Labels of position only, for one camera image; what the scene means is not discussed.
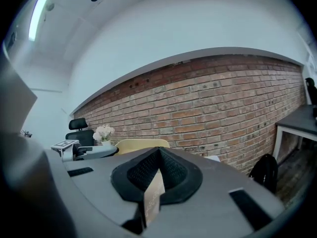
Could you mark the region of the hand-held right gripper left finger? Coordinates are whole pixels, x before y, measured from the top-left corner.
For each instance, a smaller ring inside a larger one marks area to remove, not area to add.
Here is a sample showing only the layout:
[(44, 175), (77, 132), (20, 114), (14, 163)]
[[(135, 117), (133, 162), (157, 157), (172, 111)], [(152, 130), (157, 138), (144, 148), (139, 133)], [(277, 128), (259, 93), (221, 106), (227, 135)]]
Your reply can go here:
[(53, 150), (46, 153), (58, 195), (66, 211), (59, 221), (70, 228), (70, 238), (136, 238), (132, 226), (141, 204), (121, 198), (111, 184), (112, 171), (147, 148), (128, 154), (86, 161), (62, 162)]

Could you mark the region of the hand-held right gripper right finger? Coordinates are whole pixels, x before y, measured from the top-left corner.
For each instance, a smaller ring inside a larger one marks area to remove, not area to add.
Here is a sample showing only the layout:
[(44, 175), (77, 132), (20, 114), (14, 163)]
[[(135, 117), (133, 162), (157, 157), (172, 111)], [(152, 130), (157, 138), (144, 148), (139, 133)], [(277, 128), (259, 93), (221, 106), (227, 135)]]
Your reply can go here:
[(186, 153), (172, 152), (197, 165), (203, 174), (200, 188), (186, 202), (163, 205), (145, 238), (240, 238), (254, 232), (232, 200), (230, 192), (244, 190), (272, 219), (284, 211), (283, 203), (265, 187), (222, 162)]

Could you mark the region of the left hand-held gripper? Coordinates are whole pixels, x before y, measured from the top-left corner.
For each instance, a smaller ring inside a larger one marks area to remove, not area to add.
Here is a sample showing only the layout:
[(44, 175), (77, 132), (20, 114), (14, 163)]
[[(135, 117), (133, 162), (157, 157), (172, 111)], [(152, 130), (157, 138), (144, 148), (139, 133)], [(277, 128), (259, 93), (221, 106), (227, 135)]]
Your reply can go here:
[(111, 157), (119, 151), (116, 146), (87, 146), (82, 147), (79, 140), (64, 140), (51, 146), (63, 162), (81, 160), (84, 158), (105, 158)]

